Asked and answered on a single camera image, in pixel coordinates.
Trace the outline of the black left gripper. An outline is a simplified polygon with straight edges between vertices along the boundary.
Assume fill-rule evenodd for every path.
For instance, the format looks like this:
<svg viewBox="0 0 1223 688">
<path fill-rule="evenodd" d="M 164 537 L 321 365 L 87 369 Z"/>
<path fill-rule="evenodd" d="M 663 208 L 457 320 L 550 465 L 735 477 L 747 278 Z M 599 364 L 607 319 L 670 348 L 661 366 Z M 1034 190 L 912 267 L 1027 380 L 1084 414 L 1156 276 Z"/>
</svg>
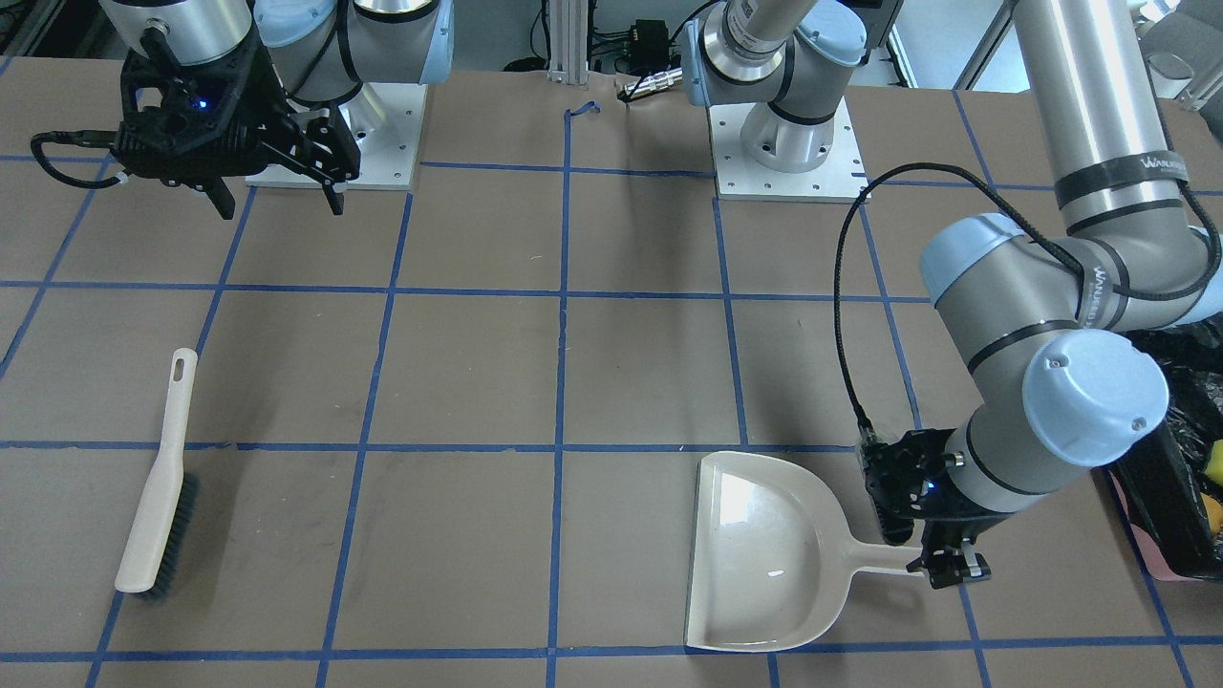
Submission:
<svg viewBox="0 0 1223 688">
<path fill-rule="evenodd" d="M 987 582 L 992 568 L 976 540 L 1007 517 L 975 505 L 951 481 L 966 464 L 965 450 L 949 448 L 951 430 L 920 428 L 888 441 L 874 428 L 860 430 L 860 464 L 885 545 L 904 546 L 923 523 L 921 551 L 906 563 L 936 591 Z"/>
</svg>

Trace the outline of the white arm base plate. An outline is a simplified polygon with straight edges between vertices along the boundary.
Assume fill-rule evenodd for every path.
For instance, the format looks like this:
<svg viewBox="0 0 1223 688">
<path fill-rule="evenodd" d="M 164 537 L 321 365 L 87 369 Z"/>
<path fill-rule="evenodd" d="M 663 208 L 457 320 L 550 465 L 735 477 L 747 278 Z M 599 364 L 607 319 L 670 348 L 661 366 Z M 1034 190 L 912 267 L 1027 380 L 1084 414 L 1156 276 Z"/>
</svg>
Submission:
<svg viewBox="0 0 1223 688">
<path fill-rule="evenodd" d="M 850 204 L 868 186 L 848 101 L 817 125 L 783 120 L 766 103 L 707 110 L 723 200 Z"/>
</svg>

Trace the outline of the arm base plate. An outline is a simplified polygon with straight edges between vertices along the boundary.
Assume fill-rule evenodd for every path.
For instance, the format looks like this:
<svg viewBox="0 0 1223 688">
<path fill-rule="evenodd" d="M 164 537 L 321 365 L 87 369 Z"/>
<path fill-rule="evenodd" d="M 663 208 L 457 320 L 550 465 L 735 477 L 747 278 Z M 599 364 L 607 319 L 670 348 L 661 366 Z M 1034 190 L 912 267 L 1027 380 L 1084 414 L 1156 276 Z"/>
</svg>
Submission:
<svg viewBox="0 0 1223 688">
<path fill-rule="evenodd" d="M 361 174 L 339 191 L 408 191 L 415 183 L 427 84 L 366 83 L 339 106 L 361 152 Z"/>
</svg>

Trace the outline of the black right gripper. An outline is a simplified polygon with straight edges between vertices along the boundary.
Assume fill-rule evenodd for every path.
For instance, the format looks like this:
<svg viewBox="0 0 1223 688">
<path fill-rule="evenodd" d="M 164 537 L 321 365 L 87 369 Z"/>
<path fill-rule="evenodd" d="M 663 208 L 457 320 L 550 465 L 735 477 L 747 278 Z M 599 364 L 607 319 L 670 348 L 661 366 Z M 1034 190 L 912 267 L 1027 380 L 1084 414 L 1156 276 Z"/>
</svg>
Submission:
<svg viewBox="0 0 1223 688">
<path fill-rule="evenodd" d="M 144 178 L 202 183 L 224 221 L 234 218 L 236 200 L 215 178 L 281 165 L 322 183 L 331 215 L 342 215 L 347 182 L 360 175 L 353 131 L 338 112 L 294 112 L 257 38 L 175 73 L 127 53 L 119 101 L 122 121 L 110 145 L 117 161 Z"/>
</svg>

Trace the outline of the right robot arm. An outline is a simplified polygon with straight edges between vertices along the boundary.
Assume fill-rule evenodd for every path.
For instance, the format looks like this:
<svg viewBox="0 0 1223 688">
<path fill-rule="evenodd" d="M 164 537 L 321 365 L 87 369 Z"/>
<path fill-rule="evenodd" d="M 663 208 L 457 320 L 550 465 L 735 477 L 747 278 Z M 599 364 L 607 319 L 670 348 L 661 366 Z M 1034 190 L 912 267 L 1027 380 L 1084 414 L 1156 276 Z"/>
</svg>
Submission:
<svg viewBox="0 0 1223 688">
<path fill-rule="evenodd" d="M 122 121 L 91 143 L 223 218 L 227 178 L 346 189 L 415 182 L 427 90 L 453 70 L 450 1 L 105 1 L 128 45 Z"/>
</svg>

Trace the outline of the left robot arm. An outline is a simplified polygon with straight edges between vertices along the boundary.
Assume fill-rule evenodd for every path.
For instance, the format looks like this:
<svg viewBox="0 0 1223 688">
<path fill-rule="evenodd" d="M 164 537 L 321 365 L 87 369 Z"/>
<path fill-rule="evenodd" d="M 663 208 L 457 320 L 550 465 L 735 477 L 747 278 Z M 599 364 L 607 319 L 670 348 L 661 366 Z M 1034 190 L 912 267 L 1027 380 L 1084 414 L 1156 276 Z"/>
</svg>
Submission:
<svg viewBox="0 0 1223 688">
<path fill-rule="evenodd" d="M 969 171 L 951 174 L 991 211 L 931 240 L 920 270 L 982 396 L 954 430 L 887 444 L 856 395 L 862 470 L 882 535 L 903 545 L 923 522 L 912 569 L 936 589 L 981 582 L 977 536 L 1119 459 L 1166 418 L 1166 375 L 1126 332 L 1221 310 L 1221 233 L 1168 141 L 1126 4 L 1009 1 L 1040 109 L 1065 233 L 1048 238 Z"/>
</svg>

